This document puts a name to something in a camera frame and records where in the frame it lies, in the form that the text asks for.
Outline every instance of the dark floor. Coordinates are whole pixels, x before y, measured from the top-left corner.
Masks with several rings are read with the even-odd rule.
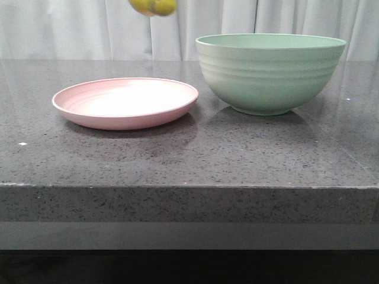
[[[0,284],[379,283],[379,251],[0,253]]]

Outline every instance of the white curtain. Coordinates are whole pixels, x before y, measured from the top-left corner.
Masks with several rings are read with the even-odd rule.
[[[0,0],[0,58],[197,60],[220,33],[342,38],[342,60],[378,60],[379,0],[177,0],[148,18],[127,0]]]

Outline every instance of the gray speckled surface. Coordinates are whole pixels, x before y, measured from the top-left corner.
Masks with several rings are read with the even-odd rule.
[[[309,103],[256,117],[213,95],[198,62],[3,60],[0,221],[378,222],[378,66],[341,62]],[[200,97],[137,131],[81,127],[51,104],[76,83],[138,76]]]

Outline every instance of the ridged bowl exterior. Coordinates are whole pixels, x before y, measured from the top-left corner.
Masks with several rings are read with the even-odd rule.
[[[344,44],[235,48],[205,44],[201,38],[196,45],[201,71],[211,90],[234,109],[255,115],[283,114],[315,97],[331,78],[344,48]]]

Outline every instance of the plate rim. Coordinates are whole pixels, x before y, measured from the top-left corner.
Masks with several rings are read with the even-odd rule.
[[[157,81],[164,81],[164,82],[170,82],[170,83],[184,85],[184,86],[192,89],[194,91],[195,96],[186,104],[177,106],[175,108],[170,108],[170,109],[167,109],[164,111],[151,112],[149,114],[136,114],[136,115],[87,115],[87,114],[81,114],[78,112],[69,111],[68,109],[59,106],[55,101],[56,98],[61,93],[65,92],[69,89],[76,88],[78,86],[89,85],[89,84],[97,83],[97,82],[112,81],[112,80],[131,80],[131,79],[133,79],[133,80],[157,80]],[[111,119],[111,118],[138,118],[138,117],[148,117],[148,116],[152,116],[152,115],[164,114],[167,112],[175,111],[177,109],[185,108],[186,106],[193,104],[198,99],[198,97],[199,97],[199,91],[195,87],[193,87],[192,85],[190,85],[188,83],[184,83],[181,81],[177,81],[177,80],[173,80],[173,79],[166,79],[166,78],[154,78],[154,77],[120,77],[120,78],[108,78],[108,79],[92,80],[92,81],[82,82],[82,83],[78,83],[78,84],[75,84],[72,86],[68,86],[67,88],[64,88],[64,89],[62,89],[62,90],[60,90],[54,94],[54,96],[52,97],[52,104],[55,108],[57,108],[61,112],[65,112],[67,114],[77,115],[77,116],[81,116],[81,117],[108,118],[108,119]]]

